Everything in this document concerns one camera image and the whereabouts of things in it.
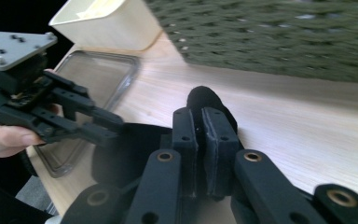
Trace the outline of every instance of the clear plastic lid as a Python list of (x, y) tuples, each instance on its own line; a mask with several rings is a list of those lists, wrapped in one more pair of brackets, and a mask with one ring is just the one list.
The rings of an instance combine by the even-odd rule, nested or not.
[[(68, 55), (57, 73), (89, 90), (89, 97), (103, 109), (112, 110), (122, 93), (130, 86), (139, 67), (133, 56), (75, 51)], [(78, 123), (90, 120), (76, 114)], [(61, 177), (70, 172), (82, 152), (94, 145), (81, 139), (64, 139), (58, 143), (35, 147), (52, 177)]]

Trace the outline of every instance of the gray metal bracket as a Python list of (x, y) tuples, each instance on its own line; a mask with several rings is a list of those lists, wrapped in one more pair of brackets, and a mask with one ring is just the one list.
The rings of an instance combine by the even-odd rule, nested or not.
[(43, 53), (57, 42), (53, 33), (43, 35), (0, 32), (0, 71)]

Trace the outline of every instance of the wooden table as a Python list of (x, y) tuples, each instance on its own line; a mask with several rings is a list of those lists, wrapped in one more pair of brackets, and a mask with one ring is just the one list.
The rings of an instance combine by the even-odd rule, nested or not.
[[(236, 118), (244, 146), (269, 155), (295, 186), (313, 192), (336, 183), (358, 192), (358, 84), (187, 64), (165, 34), (142, 52), (98, 50), (141, 59), (137, 78), (113, 111), (125, 121), (172, 127), (172, 112), (186, 106), (189, 92), (208, 86)], [(95, 183), (91, 150), (60, 178), (50, 177), (32, 147), (28, 152), (61, 215)], [(205, 223), (234, 223), (228, 205), (206, 206)]]

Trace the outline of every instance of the brass insert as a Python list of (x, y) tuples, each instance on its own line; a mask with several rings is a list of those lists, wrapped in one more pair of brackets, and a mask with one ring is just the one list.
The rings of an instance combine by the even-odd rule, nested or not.
[(171, 161), (173, 159), (173, 155), (169, 152), (161, 152), (157, 155), (157, 159), (159, 161)]
[(344, 207), (355, 207), (357, 205), (357, 201), (353, 196), (340, 189), (328, 190), (327, 196), (334, 203), (337, 203)]
[(109, 199), (109, 192), (103, 189), (95, 190), (87, 198), (87, 203), (91, 206), (98, 206), (106, 203)]
[(261, 161), (262, 157), (255, 152), (247, 152), (243, 157), (248, 161)]

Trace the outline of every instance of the green woven fabric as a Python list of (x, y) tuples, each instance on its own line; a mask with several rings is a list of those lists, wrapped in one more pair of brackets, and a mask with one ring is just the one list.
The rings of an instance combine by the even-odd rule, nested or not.
[(145, 1), (188, 63), (358, 82), (358, 1)]

